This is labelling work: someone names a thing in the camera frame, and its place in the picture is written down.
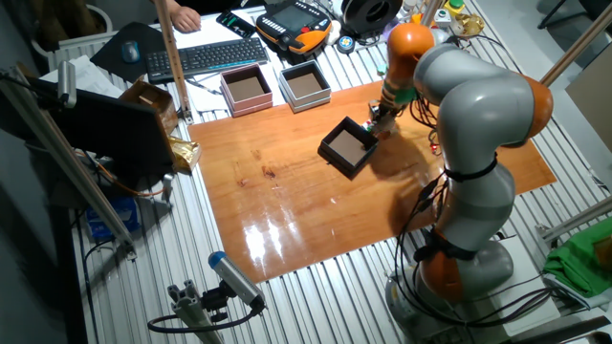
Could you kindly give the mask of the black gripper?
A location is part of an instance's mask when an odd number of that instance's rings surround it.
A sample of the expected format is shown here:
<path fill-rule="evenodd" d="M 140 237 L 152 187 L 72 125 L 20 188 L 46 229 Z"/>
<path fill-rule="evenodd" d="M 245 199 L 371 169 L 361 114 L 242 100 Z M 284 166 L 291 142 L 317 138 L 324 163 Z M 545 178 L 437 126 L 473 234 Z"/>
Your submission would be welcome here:
<path fill-rule="evenodd" d="M 372 132 L 380 133 L 381 125 L 388 125 L 389 130 L 397 129 L 396 116 L 401 112 L 401 106 L 386 98 L 381 98 L 378 105 L 378 111 L 372 118 Z"/>

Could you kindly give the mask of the person's bare hand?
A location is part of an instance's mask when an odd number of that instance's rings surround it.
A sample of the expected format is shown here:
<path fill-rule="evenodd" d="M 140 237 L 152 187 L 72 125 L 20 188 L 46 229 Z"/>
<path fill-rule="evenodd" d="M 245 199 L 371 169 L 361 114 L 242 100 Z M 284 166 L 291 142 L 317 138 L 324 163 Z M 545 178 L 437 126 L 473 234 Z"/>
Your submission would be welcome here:
<path fill-rule="evenodd" d="M 166 0 L 171 22 L 179 32 L 189 33 L 201 30 L 201 16 L 194 9 L 181 6 L 175 0 Z"/>

